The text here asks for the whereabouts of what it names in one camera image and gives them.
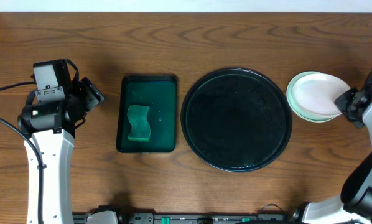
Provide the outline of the white plate with green stain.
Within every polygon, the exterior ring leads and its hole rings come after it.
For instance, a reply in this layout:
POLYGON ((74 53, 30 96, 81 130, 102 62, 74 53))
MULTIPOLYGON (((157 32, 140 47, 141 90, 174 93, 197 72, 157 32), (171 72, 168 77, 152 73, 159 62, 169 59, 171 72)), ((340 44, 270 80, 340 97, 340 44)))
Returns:
POLYGON ((311 73, 298 78, 291 88, 291 98, 306 115, 334 118, 341 115, 335 100, 350 89, 342 79, 325 73, 311 73))

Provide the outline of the mint plate front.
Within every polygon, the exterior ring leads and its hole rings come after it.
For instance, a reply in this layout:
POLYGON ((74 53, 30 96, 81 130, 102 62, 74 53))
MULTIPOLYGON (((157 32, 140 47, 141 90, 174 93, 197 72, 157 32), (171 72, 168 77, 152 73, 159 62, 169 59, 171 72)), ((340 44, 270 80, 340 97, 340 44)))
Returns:
POLYGON ((322 118, 322 117, 319 117, 319 116, 316 116, 316 115, 311 115, 311 114, 306 115, 304 113, 304 111, 297 106, 297 104, 294 102, 294 99, 292 97, 292 89, 293 89, 296 81, 298 81, 300 78, 302 78, 304 76, 315 74, 315 73, 319 73, 319 72, 316 72, 316 71, 306 71, 306 72, 299 73, 295 77, 293 77, 290 80, 290 82, 289 82, 289 84, 287 86, 287 89, 286 89, 286 98, 287 98, 287 101, 288 101, 288 104, 289 104, 291 110, 297 116, 299 116, 300 118, 302 118, 302 119, 304 119, 306 121, 312 122, 312 123, 324 123, 324 122, 327 122, 327 121, 331 121, 332 119, 335 119, 335 116, 329 117, 329 118, 322 118))

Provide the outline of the green sponge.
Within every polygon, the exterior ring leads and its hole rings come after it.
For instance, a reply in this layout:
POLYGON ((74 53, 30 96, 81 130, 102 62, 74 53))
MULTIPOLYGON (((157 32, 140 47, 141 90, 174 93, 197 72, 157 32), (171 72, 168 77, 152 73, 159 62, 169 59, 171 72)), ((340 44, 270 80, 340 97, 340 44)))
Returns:
POLYGON ((151 136, 151 127, 147 120, 149 106, 131 105, 128 108, 127 118, 131 130, 127 136, 129 141, 148 142, 151 136))

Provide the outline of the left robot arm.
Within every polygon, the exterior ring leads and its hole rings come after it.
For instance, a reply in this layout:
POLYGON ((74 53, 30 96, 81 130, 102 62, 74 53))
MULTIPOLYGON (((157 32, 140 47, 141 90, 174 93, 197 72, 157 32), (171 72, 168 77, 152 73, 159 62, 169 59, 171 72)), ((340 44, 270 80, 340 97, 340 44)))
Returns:
POLYGON ((18 117, 29 165, 28 223, 73 223, 70 163, 75 130, 104 101, 87 78, 70 91, 57 86, 29 93, 18 117))

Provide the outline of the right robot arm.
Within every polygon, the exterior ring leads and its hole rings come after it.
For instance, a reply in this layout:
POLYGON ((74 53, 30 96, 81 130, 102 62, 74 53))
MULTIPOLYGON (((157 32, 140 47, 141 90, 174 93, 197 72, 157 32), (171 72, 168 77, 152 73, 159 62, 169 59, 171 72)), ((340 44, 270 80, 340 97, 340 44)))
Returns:
MULTIPOLYGON (((366 126, 372 146, 372 85, 353 88, 335 100, 345 117, 366 126)), ((372 223, 372 152, 350 174, 339 196, 306 203, 291 220, 297 223, 372 223)))

